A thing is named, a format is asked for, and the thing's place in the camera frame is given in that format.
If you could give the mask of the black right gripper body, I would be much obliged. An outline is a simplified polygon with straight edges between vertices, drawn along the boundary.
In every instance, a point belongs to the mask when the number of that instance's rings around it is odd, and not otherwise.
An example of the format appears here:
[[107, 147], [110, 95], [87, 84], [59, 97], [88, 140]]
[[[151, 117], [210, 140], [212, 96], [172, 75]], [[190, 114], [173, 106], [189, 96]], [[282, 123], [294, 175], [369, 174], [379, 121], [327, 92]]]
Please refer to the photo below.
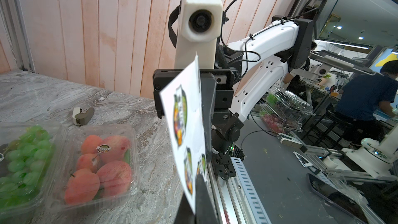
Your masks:
[[[165, 88], [182, 69], [157, 69], [153, 74], [153, 96], [158, 118], [164, 116], [160, 99], [160, 91]], [[233, 97], [233, 83], [235, 75], [230, 69], [201, 69], [201, 78], [212, 76], [216, 80], [215, 109], [225, 110], [231, 107]]]

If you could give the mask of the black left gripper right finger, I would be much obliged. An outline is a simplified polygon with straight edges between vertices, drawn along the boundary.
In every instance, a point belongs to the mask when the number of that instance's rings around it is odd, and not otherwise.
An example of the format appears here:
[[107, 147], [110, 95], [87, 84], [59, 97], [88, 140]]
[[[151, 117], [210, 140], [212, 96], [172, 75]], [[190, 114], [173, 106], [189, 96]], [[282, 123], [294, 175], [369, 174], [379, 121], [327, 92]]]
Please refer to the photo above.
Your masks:
[[217, 224], [215, 210], [212, 206], [203, 176], [196, 178], [195, 223]]

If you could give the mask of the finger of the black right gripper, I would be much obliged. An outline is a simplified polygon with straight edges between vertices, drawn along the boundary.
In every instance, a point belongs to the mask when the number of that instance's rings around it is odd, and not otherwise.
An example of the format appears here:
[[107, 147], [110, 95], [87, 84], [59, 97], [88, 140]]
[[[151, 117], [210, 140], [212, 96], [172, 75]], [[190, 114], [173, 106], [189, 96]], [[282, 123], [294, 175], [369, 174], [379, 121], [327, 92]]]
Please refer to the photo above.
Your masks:
[[213, 74], [201, 74], [202, 119], [205, 135], [205, 155], [208, 162], [212, 158], [211, 126], [215, 109], [216, 79]]

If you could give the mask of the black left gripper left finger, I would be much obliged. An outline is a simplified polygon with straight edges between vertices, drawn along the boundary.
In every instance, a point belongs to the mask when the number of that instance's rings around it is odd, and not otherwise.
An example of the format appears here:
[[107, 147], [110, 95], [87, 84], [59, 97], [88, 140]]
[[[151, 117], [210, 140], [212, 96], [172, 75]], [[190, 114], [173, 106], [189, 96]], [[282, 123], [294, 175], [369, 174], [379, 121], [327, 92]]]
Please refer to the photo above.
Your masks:
[[195, 214], [193, 213], [185, 194], [182, 195], [174, 224], [195, 224]]

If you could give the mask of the clear box of red apples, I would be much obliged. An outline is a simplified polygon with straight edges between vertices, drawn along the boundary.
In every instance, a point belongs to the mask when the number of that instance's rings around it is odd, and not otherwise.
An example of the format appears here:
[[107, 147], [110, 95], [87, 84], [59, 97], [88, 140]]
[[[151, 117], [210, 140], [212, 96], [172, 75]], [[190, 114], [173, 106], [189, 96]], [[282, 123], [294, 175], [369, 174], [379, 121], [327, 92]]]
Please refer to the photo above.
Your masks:
[[[111, 150], [99, 153], [107, 144]], [[87, 125], [63, 140], [45, 207], [53, 213], [99, 211], [126, 202], [140, 189], [134, 129], [128, 124]]]

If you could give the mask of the clear box of grapes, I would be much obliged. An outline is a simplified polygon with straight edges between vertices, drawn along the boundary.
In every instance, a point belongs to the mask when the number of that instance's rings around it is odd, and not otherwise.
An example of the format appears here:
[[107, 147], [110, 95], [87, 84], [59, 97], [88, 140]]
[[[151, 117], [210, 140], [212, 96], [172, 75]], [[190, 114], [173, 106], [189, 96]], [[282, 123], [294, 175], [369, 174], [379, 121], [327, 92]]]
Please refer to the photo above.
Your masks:
[[20, 224], [42, 205], [63, 135], [57, 121], [1, 123], [2, 224]]

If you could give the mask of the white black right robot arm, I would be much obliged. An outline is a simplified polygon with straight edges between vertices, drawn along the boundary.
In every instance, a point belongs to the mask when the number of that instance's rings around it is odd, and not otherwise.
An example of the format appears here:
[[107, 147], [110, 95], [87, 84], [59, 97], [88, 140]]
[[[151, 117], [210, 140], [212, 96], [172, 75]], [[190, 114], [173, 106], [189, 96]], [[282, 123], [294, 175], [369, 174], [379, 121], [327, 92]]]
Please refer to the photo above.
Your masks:
[[251, 109], [260, 98], [292, 69], [308, 59], [314, 31], [309, 19], [274, 17], [267, 28], [228, 48], [236, 63], [255, 73], [236, 96], [234, 66], [200, 69], [198, 55], [183, 69], [154, 72], [154, 99], [159, 117], [165, 117], [173, 155], [181, 180], [192, 183], [206, 171], [213, 150], [221, 162]]

